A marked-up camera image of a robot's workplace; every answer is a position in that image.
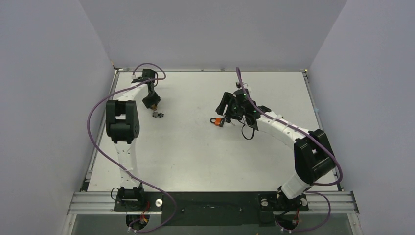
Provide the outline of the orange padlock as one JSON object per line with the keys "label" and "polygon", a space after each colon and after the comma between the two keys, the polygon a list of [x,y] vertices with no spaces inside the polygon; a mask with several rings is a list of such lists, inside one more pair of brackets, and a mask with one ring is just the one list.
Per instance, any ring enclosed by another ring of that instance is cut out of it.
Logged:
{"label": "orange padlock", "polygon": [[223,127],[225,124],[225,119],[222,117],[212,117],[209,121],[218,127]]}

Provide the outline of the orange padlock keys black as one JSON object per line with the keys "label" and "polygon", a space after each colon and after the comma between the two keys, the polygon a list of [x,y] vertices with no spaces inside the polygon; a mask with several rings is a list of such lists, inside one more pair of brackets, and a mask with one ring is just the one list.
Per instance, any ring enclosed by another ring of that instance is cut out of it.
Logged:
{"label": "orange padlock keys black", "polygon": [[225,119],[225,122],[227,123],[227,124],[230,124],[230,125],[232,125],[232,126],[236,126],[230,119]]}

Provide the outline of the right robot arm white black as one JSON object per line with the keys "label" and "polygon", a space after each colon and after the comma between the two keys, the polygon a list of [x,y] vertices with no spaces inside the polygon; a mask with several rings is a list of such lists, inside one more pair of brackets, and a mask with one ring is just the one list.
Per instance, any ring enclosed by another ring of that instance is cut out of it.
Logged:
{"label": "right robot arm white black", "polygon": [[219,118],[211,122],[222,127],[232,120],[248,126],[253,132],[264,132],[276,138],[294,152],[294,174],[277,190],[269,205],[278,211],[293,211],[306,206],[304,192],[336,166],[326,133],[310,131],[290,124],[266,106],[249,102],[248,92],[239,89],[225,92],[216,108]]}

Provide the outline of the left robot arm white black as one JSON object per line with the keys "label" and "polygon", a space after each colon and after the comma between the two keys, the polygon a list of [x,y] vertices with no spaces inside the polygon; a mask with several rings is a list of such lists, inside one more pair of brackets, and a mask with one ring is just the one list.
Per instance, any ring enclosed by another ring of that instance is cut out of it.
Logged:
{"label": "left robot arm white black", "polygon": [[140,77],[132,76],[130,89],[106,102],[106,133],[113,142],[120,166],[120,187],[115,198],[119,212],[141,211],[147,207],[143,185],[138,177],[136,140],[140,132],[136,97],[143,88],[155,94],[152,69],[143,69]]}

